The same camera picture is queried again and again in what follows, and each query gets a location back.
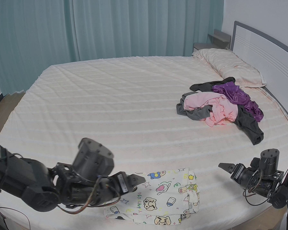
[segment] headboard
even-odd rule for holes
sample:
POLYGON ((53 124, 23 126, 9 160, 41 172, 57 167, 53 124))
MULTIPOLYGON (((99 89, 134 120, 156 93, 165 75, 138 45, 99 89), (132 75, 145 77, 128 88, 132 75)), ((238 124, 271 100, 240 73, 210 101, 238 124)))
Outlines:
POLYGON ((257 68, 264 76, 264 87, 288 114, 288 46, 238 21, 234 23, 231 51, 257 68))

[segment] purple satin fabric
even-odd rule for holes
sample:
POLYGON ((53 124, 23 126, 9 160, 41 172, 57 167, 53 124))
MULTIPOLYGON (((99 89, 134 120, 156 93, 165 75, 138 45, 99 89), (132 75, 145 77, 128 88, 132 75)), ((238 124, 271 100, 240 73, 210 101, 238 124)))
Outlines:
POLYGON ((254 116, 254 119, 257 122, 260 122, 264 118, 264 114, 262 110, 260 110, 256 102, 250 101, 244 105, 244 108, 254 116))
POLYGON ((212 87, 212 91, 224 94, 232 104, 236 105, 245 105, 251 100, 250 96, 241 90, 238 85, 235 85, 234 82, 215 85, 212 87))
POLYGON ((258 107, 257 103, 251 101, 250 96, 241 90, 239 85, 235 85, 234 82, 214 85, 212 91, 224 94, 232 104, 244 105, 244 108, 254 116, 254 119, 257 122, 260 122, 264 117, 264 114, 258 107))

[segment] nightstand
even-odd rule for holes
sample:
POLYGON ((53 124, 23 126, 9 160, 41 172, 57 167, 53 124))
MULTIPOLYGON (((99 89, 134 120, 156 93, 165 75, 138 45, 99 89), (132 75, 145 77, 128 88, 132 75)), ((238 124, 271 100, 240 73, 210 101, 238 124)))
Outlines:
POLYGON ((207 43, 194 43, 193 52, 196 52, 203 48, 222 48, 228 49, 230 46, 230 35, 223 33, 217 29, 214 30, 213 34, 208 34, 211 37, 211 44, 207 43))

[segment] star print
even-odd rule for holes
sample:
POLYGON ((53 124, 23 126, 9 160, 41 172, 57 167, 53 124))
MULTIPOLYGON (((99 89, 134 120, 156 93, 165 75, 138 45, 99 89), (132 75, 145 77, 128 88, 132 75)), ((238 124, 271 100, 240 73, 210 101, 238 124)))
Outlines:
POLYGON ((149 184, 149 182, 145 182, 145 183, 143 183, 143 184, 141 184, 142 186, 145 186, 145 188, 147 188, 148 186, 151 186, 150 184, 149 184))
POLYGON ((125 205, 129 202, 129 200, 126 200, 123 198, 123 200, 120 200, 122 203, 124 203, 125 205))

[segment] teal curtain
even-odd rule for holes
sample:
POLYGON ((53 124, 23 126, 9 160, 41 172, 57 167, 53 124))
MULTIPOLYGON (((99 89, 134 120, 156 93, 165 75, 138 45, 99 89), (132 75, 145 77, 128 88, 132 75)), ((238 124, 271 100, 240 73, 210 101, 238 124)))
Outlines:
POLYGON ((224 0, 0 0, 0 88, 47 67, 125 56, 191 56, 221 29, 224 0))

